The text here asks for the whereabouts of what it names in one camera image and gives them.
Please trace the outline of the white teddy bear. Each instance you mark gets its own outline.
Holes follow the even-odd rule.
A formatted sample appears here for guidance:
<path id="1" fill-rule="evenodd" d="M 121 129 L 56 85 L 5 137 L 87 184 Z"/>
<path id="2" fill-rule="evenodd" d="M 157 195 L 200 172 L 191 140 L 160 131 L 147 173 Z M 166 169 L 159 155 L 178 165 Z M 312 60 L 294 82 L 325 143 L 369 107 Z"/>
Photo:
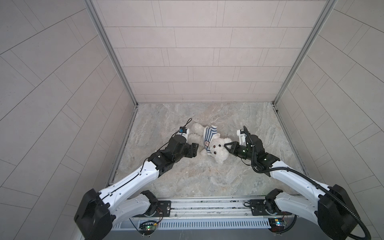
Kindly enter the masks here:
<path id="1" fill-rule="evenodd" d="M 200 125 L 199 123 L 194 123 L 190 128 L 188 141 L 199 144 L 200 155 L 210 156 L 216 161 L 217 164 L 223 164 L 230 155 L 230 153 L 224 148 L 224 144 L 232 142 L 232 139 L 222 138 L 220 133 L 218 133 L 216 136 L 214 136 L 210 143 L 211 154 L 209 155 L 207 154 L 203 142 L 204 129 L 204 126 Z"/>

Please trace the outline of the blue white striped knit sweater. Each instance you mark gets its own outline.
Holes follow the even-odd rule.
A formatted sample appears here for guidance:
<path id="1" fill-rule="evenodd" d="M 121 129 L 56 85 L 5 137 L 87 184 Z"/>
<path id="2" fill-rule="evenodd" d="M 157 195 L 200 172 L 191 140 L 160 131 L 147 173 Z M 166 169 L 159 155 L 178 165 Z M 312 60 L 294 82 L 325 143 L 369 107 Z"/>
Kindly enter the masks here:
<path id="1" fill-rule="evenodd" d="M 211 154 L 210 150 L 210 143 L 214 136 L 218 134 L 217 132 L 217 127 L 216 126 L 210 126 L 210 127 L 205 127 L 204 129 L 204 134 L 203 134 L 203 142 L 204 142 L 204 147 L 207 151 L 207 154 Z"/>

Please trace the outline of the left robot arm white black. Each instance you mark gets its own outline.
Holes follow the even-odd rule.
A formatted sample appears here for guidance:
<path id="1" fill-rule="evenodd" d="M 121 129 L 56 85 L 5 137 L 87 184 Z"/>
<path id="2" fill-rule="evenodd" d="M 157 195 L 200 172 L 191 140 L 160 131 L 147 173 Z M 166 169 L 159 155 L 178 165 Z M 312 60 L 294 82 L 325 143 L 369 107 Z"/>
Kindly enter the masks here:
<path id="1" fill-rule="evenodd" d="M 102 240 L 111 229 L 137 215 L 152 216 L 157 212 L 158 199 L 150 191 L 143 191 L 137 197 L 133 194 L 156 180 L 182 158 L 197 156 L 199 144 L 187 142 L 187 137 L 175 135 L 163 150 L 150 155 L 141 167 L 133 173 L 96 191 L 86 192 L 81 200 L 74 221 L 86 240 Z"/>

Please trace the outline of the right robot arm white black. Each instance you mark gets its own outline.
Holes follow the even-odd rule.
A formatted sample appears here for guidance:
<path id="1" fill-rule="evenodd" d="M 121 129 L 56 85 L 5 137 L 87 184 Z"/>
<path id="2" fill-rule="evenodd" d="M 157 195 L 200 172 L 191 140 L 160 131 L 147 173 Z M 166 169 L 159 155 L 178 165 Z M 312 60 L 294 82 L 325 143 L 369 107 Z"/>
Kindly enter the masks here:
<path id="1" fill-rule="evenodd" d="M 302 217 L 317 224 L 333 240 L 359 239 L 352 232 L 360 226 L 365 234 L 363 239 L 370 239 L 369 231 L 344 188 L 322 184 L 289 167 L 278 157 L 267 153 L 256 135 L 241 132 L 239 139 L 223 147 L 230 154 L 249 160 L 256 173 L 279 180 L 301 194 L 301 197 L 295 197 L 280 189 L 272 190 L 265 197 L 268 214 L 286 212 Z"/>

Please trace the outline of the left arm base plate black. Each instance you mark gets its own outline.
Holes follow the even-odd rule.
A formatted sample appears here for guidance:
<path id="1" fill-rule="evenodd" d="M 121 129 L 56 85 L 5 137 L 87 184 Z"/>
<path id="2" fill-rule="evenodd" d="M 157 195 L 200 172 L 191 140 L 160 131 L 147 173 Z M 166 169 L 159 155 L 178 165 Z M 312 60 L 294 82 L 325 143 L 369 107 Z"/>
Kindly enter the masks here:
<path id="1" fill-rule="evenodd" d="M 171 201 L 158 201 L 157 208 L 151 215 L 136 215 L 134 218 L 159 218 L 169 217 L 171 212 Z"/>

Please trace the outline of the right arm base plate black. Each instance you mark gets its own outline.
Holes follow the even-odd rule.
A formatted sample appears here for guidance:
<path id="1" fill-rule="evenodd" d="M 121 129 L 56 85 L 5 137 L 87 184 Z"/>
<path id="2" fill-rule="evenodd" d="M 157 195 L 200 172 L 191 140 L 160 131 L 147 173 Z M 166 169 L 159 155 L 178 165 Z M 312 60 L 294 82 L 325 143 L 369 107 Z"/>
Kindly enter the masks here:
<path id="1" fill-rule="evenodd" d="M 273 210 L 269 212 L 265 205 L 265 200 L 249 200 L 243 203 L 244 207 L 249 208 L 252 212 L 252 216 L 265 216 L 269 218 L 282 218 L 285 216 L 292 216 L 292 213 L 281 212 L 280 210 Z"/>

